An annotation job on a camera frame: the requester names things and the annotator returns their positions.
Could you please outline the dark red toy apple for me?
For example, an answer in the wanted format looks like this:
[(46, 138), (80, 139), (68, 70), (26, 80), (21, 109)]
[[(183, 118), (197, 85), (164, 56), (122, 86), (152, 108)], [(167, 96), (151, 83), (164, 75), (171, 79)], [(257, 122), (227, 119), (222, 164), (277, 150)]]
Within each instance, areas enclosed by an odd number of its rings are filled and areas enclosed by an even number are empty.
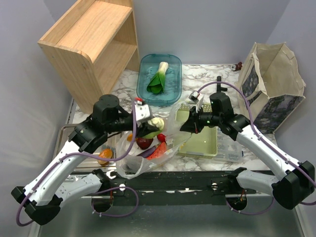
[(148, 149), (151, 146), (152, 142), (153, 142), (153, 138), (151, 138), (151, 139), (137, 138), (136, 139), (136, 143), (137, 143), (138, 147), (142, 150)]

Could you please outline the orange toy carrot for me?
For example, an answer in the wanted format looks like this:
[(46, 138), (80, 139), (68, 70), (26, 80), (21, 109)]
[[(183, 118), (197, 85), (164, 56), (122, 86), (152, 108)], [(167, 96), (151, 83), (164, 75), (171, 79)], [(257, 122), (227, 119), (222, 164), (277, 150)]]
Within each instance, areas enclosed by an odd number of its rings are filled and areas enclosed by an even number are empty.
[(131, 133), (131, 134), (129, 134), (128, 136), (127, 136), (127, 139), (126, 139), (128, 142), (132, 142), (132, 141), (134, 141), (135, 139), (133, 139), (133, 134)]

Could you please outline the red toy pepper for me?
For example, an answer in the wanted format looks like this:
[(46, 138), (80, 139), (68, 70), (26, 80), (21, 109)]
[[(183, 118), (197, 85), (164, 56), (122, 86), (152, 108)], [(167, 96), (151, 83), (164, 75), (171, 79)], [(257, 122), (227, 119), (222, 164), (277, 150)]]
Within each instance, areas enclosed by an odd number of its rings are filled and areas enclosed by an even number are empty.
[(163, 135), (162, 133), (160, 133), (160, 134), (157, 135), (157, 139), (158, 139), (161, 143), (166, 142), (166, 136)]

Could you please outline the toy watermelon slice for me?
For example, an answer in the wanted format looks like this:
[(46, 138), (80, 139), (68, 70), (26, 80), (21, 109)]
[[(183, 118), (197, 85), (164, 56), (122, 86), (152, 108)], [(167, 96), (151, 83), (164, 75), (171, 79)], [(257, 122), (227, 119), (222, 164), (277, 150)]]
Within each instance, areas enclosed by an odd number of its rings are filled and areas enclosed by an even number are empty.
[(152, 160), (161, 157), (167, 150), (166, 142), (162, 142), (160, 145), (157, 146), (155, 151), (147, 157), (147, 160)]

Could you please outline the clear plastic grocery bag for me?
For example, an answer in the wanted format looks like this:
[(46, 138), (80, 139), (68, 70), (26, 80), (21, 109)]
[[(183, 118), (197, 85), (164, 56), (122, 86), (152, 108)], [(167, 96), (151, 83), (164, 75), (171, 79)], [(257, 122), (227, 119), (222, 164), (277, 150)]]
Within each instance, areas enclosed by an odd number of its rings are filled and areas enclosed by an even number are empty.
[(189, 140), (189, 138), (186, 138), (185, 135), (183, 135), (183, 133), (186, 132), (180, 131), (184, 122), (176, 121), (176, 113), (182, 103), (187, 102), (183, 101), (174, 104), (171, 107), (169, 116), (163, 118), (165, 125), (162, 134), (166, 136), (166, 152), (159, 158), (147, 160), (147, 157), (155, 151), (161, 142), (157, 137), (154, 137), (151, 146), (146, 150), (140, 149), (138, 145), (134, 143), (128, 155), (125, 158), (116, 161), (116, 170), (121, 177), (132, 179), (142, 173), (158, 168), (171, 160), (178, 153), (180, 146)]

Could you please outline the orange glazed bread bun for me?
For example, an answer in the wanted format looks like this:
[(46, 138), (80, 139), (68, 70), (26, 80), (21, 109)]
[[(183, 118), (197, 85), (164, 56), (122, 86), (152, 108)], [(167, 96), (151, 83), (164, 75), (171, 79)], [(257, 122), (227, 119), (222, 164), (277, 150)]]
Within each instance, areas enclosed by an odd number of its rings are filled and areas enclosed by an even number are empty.
[(99, 156), (100, 158), (102, 158), (102, 160), (98, 160), (97, 162), (101, 165), (101, 166), (106, 166), (109, 162), (105, 161), (104, 159), (112, 159), (113, 157), (113, 151), (111, 149), (104, 149)]

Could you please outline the toy bok choy green white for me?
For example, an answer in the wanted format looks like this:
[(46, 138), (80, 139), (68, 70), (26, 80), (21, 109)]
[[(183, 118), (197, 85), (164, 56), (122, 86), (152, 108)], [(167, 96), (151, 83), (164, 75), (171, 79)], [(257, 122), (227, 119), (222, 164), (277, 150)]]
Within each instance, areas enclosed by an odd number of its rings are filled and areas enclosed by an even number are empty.
[(153, 94), (164, 93), (165, 89), (165, 80), (166, 80), (166, 71), (169, 65), (167, 62), (160, 62), (159, 68), (155, 75), (150, 80), (147, 91)]

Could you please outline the green toy cabbage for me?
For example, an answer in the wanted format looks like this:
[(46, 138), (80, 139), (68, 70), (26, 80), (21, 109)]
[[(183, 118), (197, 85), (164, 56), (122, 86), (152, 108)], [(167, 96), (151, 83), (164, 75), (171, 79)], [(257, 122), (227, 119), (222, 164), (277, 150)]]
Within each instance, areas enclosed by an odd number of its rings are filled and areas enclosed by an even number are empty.
[(143, 138), (145, 139), (153, 139), (157, 135), (161, 134), (164, 129), (165, 122), (163, 118), (155, 117), (151, 120), (147, 121), (147, 130), (145, 136)]

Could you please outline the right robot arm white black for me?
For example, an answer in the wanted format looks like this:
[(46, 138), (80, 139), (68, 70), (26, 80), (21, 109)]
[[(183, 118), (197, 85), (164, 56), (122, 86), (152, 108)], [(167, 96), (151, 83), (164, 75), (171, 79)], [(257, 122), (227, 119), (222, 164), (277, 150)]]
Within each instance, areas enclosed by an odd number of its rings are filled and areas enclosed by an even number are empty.
[(202, 109), (202, 95), (192, 92), (194, 102), (189, 117), (180, 130), (200, 133), (204, 127), (218, 127), (225, 135), (248, 148), (271, 171), (266, 175), (238, 168), (229, 175), (228, 190), (234, 194), (243, 189), (252, 189), (269, 194), (284, 208), (293, 209), (315, 190), (315, 167), (309, 162), (300, 162), (286, 155), (279, 147), (267, 140), (250, 120), (234, 113), (229, 97), (223, 92), (210, 96), (211, 112)]

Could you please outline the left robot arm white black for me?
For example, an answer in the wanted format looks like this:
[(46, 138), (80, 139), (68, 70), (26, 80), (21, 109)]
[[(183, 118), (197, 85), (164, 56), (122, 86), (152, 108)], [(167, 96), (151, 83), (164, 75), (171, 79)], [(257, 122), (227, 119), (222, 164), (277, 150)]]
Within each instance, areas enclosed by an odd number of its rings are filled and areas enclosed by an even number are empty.
[(108, 134), (132, 131), (135, 136), (137, 123), (145, 123), (152, 118), (150, 106), (140, 98), (132, 101), (132, 112), (128, 113), (120, 106), (116, 96), (102, 95), (94, 104), (92, 114), (74, 128), (62, 150), (44, 171), (28, 185), (12, 190), (12, 196), (20, 204), (17, 225), (25, 226), (20, 221), (21, 210), (31, 222), (45, 225), (73, 200), (111, 191), (111, 177), (100, 169), (69, 184), (64, 181), (86, 158), (99, 158), (93, 153), (107, 141)]

